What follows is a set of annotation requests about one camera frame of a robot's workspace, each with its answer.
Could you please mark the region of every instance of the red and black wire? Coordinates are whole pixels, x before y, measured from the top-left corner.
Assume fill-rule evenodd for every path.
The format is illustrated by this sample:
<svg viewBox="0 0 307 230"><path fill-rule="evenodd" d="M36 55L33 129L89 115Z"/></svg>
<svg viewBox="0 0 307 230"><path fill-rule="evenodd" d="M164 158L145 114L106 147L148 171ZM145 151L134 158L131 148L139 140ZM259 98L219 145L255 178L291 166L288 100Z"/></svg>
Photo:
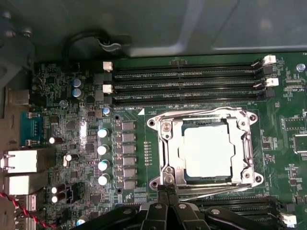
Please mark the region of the red and black wire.
<svg viewBox="0 0 307 230"><path fill-rule="evenodd" d="M6 198L9 201L11 201L14 204L15 207L17 207L17 208L19 208L23 211L23 214L26 217L32 218L35 223L41 224L44 228L56 228L55 224L47 224L44 221L39 220L37 218L37 216L32 215L24 206L20 205L20 203L15 198L8 196L6 193L0 192L0 197Z"/></svg>

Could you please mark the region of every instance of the green circuit board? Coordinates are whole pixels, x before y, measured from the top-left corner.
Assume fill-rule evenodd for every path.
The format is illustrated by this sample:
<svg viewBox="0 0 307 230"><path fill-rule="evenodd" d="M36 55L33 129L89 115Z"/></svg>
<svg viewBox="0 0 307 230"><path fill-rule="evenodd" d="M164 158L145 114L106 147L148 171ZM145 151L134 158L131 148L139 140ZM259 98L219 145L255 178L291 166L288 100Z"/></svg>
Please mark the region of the green circuit board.
<svg viewBox="0 0 307 230"><path fill-rule="evenodd" d="M254 61L266 54L243 54L195 57L155 57L112 61L121 68L144 66L166 66L174 62L188 65L233 63ZM274 87L275 97L262 101L215 102L194 104L166 104L155 106L118 106L104 115L104 102L99 100L100 86L95 85L94 75L102 72L101 61L76 63L73 70L63 73L61 64L37 64L33 75L36 88L31 94L35 110L43 114L43 144L51 136L64 139L57 145L57 166L50 170L50 185L67 182L83 182L83 198L72 204L47 205L49 216L61 207L73 210L67 228L75 225L81 215L94 218L115 207L116 204L142 204L157 199L157 192L149 188L149 181L159 175L157 134L146 122L151 117L170 110L216 108L221 106L242 107L258 115L252 125L252 145L256 171L265 177L265 182L245 192L219 195L229 196L275 196L285 203L295 203L297 229L307 230L307 71L298 72L296 66L307 63L307 53L274 54L277 63L273 66L273 77L278 77L279 86ZM82 81L84 96L78 100L72 96L71 81ZM61 107L65 100L67 107ZM114 178L114 134L116 125L130 122L133 128L127 131L135 137L136 188L118 189ZM109 131L106 138L98 138L98 130ZM110 147L109 153L99 156L97 148ZM79 159L63 166L63 156L79 154ZM110 175L106 186L98 184L101 176L97 165L108 160L111 166L104 171Z"/></svg>

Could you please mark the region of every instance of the motherboard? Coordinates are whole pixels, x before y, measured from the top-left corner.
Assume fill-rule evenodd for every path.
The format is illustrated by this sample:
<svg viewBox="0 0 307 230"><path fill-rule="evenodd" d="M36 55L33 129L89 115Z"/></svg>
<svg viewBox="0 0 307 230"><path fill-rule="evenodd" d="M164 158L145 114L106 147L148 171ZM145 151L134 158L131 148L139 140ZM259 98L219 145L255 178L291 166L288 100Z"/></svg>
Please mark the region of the motherboard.
<svg viewBox="0 0 307 230"><path fill-rule="evenodd" d="M36 64L20 144L55 149L47 219L68 209L71 229L176 184L200 209L307 230L304 63L306 53ZM272 200L295 220L273 215Z"/></svg>

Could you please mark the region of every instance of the blue serial port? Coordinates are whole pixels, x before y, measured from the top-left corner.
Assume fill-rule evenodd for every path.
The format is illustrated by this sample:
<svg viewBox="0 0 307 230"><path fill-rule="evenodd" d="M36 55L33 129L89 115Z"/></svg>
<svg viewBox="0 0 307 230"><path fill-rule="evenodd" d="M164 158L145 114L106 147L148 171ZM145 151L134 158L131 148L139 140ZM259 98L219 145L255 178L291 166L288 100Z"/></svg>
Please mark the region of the blue serial port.
<svg viewBox="0 0 307 230"><path fill-rule="evenodd" d="M43 117L40 112L21 112L20 146L38 146L43 138Z"/></svg>

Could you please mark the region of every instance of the white slot latch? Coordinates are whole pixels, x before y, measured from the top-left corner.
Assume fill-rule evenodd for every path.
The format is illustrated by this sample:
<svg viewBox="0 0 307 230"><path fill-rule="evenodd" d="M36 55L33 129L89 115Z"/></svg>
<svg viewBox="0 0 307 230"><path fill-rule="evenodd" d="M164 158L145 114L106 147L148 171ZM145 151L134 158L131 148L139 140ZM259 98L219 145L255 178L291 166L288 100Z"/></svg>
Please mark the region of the white slot latch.
<svg viewBox="0 0 307 230"><path fill-rule="evenodd" d="M113 92L113 86L112 85L103 85L102 86L102 91L104 93L110 94Z"/></svg>
<svg viewBox="0 0 307 230"><path fill-rule="evenodd" d="M267 78L265 82L266 82L266 86L267 87L272 87L272 86L278 86L279 85L278 78Z"/></svg>
<svg viewBox="0 0 307 230"><path fill-rule="evenodd" d="M296 216L292 214L281 213L281 219L288 228L296 228Z"/></svg>
<svg viewBox="0 0 307 230"><path fill-rule="evenodd" d="M112 71L113 70L113 63L111 61L104 61L103 62L103 68L105 71Z"/></svg>
<svg viewBox="0 0 307 230"><path fill-rule="evenodd" d="M263 65L271 65L276 63L276 56L275 55L267 55L263 59Z"/></svg>

